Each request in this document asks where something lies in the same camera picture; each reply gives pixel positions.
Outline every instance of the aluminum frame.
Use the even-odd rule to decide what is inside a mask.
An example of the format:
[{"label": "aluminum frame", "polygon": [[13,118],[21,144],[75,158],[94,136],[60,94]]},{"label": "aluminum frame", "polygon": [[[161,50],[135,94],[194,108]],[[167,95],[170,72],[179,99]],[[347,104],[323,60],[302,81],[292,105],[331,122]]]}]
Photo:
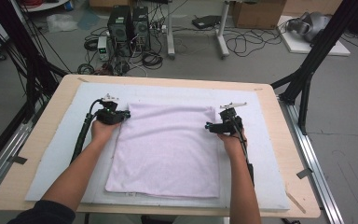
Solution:
[{"label": "aluminum frame", "polygon": [[327,214],[330,223],[332,224],[344,224],[344,220],[338,210],[336,201],[333,194],[328,187],[327,181],[324,178],[324,172],[316,158],[310,139],[307,135],[304,135],[298,126],[298,112],[295,105],[285,106],[290,122],[293,125],[298,143],[301,147],[302,156],[305,159],[307,166],[313,171],[311,177],[314,186],[318,190],[320,199],[324,205],[324,211]]},{"label": "aluminum frame", "polygon": [[18,155],[25,141],[28,139],[28,136],[30,135],[38,117],[40,116],[39,112],[43,111],[42,105],[40,104],[36,104],[34,108],[37,112],[29,119],[28,122],[23,122],[21,125],[19,125],[0,153],[0,180],[13,163],[11,158]]}]

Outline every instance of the wooden table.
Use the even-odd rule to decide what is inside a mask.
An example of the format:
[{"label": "wooden table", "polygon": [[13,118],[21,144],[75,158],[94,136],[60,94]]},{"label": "wooden table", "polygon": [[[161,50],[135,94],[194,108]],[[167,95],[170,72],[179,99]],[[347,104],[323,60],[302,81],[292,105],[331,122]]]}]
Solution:
[{"label": "wooden table", "polygon": [[[19,156],[28,159],[21,165],[13,163],[0,186],[0,210],[26,210],[34,202],[24,201],[39,161],[53,138],[64,113],[71,104],[82,82],[115,83],[147,86],[186,87],[233,91],[254,91],[261,104],[268,134],[281,170],[291,209],[285,212],[262,212],[262,217],[318,217],[321,212],[310,181],[299,179],[296,174],[304,169],[295,143],[283,117],[273,89],[268,84],[233,83],[217,81],[143,78],[143,77],[96,77],[68,75],[54,93],[47,108],[36,123]],[[226,208],[156,207],[82,203],[77,212],[133,213],[161,215],[228,216]]]}]

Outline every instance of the table leg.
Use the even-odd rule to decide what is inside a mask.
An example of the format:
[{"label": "table leg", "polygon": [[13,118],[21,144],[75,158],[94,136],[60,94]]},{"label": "table leg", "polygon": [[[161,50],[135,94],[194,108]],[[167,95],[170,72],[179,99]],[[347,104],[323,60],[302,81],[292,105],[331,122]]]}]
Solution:
[{"label": "table leg", "polygon": [[228,57],[228,48],[226,45],[225,38],[223,37],[223,32],[225,31],[226,18],[228,14],[229,1],[225,1],[223,4],[222,19],[220,21],[220,28],[216,30],[217,40],[219,42],[220,49],[222,50],[222,59]]},{"label": "table leg", "polygon": [[169,0],[168,1],[168,25],[167,25],[167,48],[168,48],[168,57],[170,57],[170,59],[175,59],[175,45],[173,44],[171,6],[172,6],[172,0]]}]

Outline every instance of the forearm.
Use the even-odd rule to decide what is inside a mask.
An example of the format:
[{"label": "forearm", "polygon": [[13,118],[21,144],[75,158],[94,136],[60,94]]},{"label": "forearm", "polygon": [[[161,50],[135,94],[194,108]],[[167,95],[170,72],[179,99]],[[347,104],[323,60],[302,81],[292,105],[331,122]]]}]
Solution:
[{"label": "forearm", "polygon": [[255,188],[241,150],[230,155],[231,208],[230,223],[261,223]]},{"label": "forearm", "polygon": [[61,203],[75,211],[86,191],[103,147],[104,142],[91,141],[71,165],[54,181],[42,197],[42,200]]}]

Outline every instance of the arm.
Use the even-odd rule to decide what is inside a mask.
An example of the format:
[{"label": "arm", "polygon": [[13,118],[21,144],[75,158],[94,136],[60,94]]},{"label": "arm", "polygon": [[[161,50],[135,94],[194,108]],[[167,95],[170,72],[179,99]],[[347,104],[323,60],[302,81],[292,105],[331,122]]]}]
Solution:
[{"label": "arm", "polygon": [[225,144],[231,163],[230,223],[261,223],[255,188],[237,137],[218,134]]},{"label": "arm", "polygon": [[76,211],[101,152],[118,125],[105,125],[95,120],[91,127],[91,142],[54,181],[42,200],[61,203]]}]

